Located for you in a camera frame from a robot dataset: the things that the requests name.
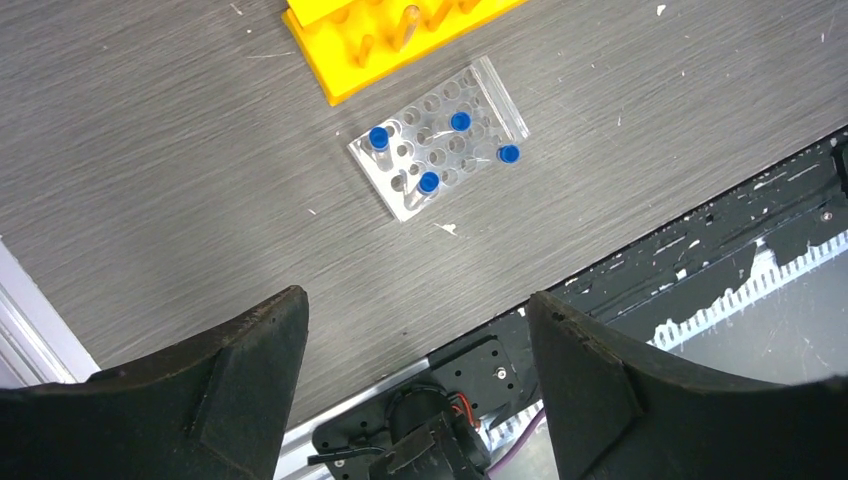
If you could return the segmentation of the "small clear tube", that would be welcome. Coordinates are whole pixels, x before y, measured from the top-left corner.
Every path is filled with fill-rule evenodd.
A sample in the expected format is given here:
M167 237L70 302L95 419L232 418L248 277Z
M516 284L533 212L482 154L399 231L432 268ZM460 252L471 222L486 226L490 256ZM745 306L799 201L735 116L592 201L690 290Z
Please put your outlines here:
M512 143L495 145L486 143L476 147L472 157L478 163L514 164L521 159L521 148Z

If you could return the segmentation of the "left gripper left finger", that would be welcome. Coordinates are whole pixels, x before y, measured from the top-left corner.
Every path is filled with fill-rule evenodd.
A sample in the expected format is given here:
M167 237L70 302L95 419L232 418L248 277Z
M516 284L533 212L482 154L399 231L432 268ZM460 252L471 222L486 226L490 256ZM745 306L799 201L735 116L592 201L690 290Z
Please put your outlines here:
M309 302L290 286L167 348L1 393L5 479L270 479L293 405Z

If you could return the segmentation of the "blue capped tube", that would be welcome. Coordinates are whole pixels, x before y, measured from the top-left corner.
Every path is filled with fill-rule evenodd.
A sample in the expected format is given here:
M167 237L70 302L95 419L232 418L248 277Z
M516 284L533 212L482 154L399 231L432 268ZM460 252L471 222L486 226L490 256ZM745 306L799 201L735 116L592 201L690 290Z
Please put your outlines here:
M467 111L456 111L450 115L438 116L429 127L423 128L418 136L418 143L428 146L437 140L466 132L472 124L471 115Z
M440 175L433 171L424 172L404 196L404 206L408 211L420 209L440 188Z
M382 126L372 128L367 138L371 157L378 169L383 172L389 172L393 168L389 138L388 130Z

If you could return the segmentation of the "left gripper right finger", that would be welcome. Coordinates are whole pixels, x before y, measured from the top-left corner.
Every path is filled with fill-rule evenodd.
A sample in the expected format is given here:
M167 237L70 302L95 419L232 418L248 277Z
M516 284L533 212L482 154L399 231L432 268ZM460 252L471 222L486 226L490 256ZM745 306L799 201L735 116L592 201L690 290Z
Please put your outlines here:
M563 479L843 479L847 380L781 385L690 362L555 298L527 305Z

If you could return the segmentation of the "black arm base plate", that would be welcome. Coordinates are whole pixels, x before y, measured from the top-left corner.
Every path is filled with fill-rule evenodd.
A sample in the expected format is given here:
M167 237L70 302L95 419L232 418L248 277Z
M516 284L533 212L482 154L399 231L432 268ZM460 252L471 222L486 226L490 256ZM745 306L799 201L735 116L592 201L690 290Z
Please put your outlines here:
M781 385L847 380L846 130L545 292L719 371ZM308 464L328 479L563 479L528 302L319 425Z

